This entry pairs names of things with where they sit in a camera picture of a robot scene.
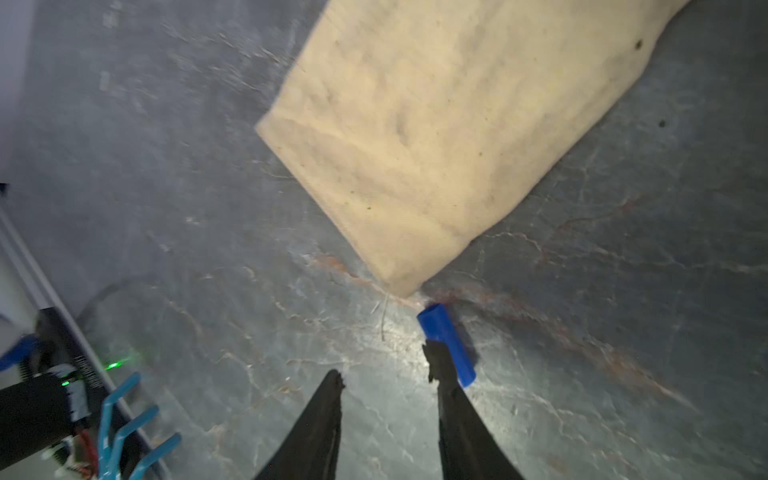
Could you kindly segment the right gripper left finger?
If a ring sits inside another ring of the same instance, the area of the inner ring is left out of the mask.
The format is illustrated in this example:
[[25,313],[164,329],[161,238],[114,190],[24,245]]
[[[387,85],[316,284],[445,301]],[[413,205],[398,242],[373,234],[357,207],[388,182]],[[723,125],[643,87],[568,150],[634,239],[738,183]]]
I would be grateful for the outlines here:
[[256,479],[334,479],[341,439],[341,373],[330,370]]

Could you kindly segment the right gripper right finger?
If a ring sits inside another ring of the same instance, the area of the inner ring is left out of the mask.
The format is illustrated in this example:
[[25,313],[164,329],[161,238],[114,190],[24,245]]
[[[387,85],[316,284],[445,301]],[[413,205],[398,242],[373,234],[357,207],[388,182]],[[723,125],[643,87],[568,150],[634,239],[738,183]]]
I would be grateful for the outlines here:
[[422,345],[429,380],[436,381],[439,451],[445,479],[516,479],[523,476],[508,460],[458,382],[448,346]]

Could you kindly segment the blue pen cap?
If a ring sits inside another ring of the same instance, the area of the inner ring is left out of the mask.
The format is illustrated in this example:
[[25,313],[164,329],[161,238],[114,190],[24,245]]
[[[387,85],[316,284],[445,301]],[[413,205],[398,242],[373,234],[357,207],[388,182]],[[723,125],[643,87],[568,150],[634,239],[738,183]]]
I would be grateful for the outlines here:
[[441,303],[430,304],[417,315],[417,320],[427,340],[441,342],[448,348],[459,385],[472,385],[477,377],[475,362],[446,307]]

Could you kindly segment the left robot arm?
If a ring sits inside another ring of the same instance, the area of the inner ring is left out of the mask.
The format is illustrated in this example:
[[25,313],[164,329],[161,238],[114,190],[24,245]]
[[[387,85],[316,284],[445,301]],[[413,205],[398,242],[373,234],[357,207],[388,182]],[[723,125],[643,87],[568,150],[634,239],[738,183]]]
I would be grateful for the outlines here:
[[87,383],[77,366],[82,350],[72,341],[25,335],[1,353],[3,371],[21,380],[1,389],[1,468],[52,447],[64,470],[83,479],[99,474],[89,439]]

